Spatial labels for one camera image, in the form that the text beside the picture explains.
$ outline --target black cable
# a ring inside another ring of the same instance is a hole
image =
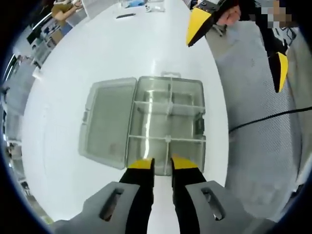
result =
[[[288,33],[289,33],[289,28],[287,29],[287,31],[286,31],[286,35],[288,36],[288,38],[291,40],[291,42],[292,42],[292,40],[293,40],[293,35],[292,35],[292,37],[291,36],[289,36],[288,35]]]
[[[288,32],[289,32],[289,31],[291,31],[291,33],[292,33],[291,42],[289,43],[289,46],[291,46],[292,43],[293,43],[293,40],[297,37],[297,34],[296,34],[291,28],[288,28],[286,34],[287,34],[287,36],[288,36],[289,38],[290,38],[290,36],[288,35]]]
[[[302,109],[295,109],[295,110],[280,112],[280,113],[277,113],[277,114],[274,114],[274,115],[270,115],[270,116],[267,116],[267,117],[264,117],[264,118],[260,118],[260,119],[254,120],[254,121],[250,121],[250,122],[247,122],[247,123],[244,123],[244,124],[240,124],[240,125],[232,128],[229,131],[229,133],[231,133],[231,132],[233,132],[233,131],[235,131],[235,130],[237,130],[239,128],[245,127],[247,125],[250,125],[250,124],[253,124],[253,123],[258,123],[258,122],[261,122],[261,121],[264,121],[264,120],[267,120],[267,119],[270,119],[270,118],[275,118],[275,117],[283,116],[283,115],[286,115],[286,114],[293,114],[293,113],[305,112],[305,111],[310,111],[310,110],[312,110],[312,106],[307,107],[307,108],[302,108]]]

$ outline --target clear plastic container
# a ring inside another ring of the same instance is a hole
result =
[[[156,175],[171,175],[178,154],[204,168],[206,138],[200,81],[181,78],[123,78],[95,83],[80,130],[79,152],[123,169],[155,159]]]

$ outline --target small device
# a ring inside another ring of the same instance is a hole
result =
[[[128,16],[135,16],[135,15],[136,15],[135,13],[126,14],[126,15],[121,15],[121,16],[117,16],[116,19],[124,18],[124,17],[128,17]]]

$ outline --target plastic container lid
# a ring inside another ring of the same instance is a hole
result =
[[[121,78],[93,84],[80,128],[82,156],[118,169],[125,167],[136,83],[135,78]]]

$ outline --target human hand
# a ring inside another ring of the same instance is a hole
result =
[[[74,6],[75,6],[77,9],[82,8],[83,6],[82,6],[81,0],[77,1],[77,2],[74,4]]]
[[[221,18],[218,20],[218,25],[233,25],[236,21],[240,19],[240,8],[235,6],[223,13]]]

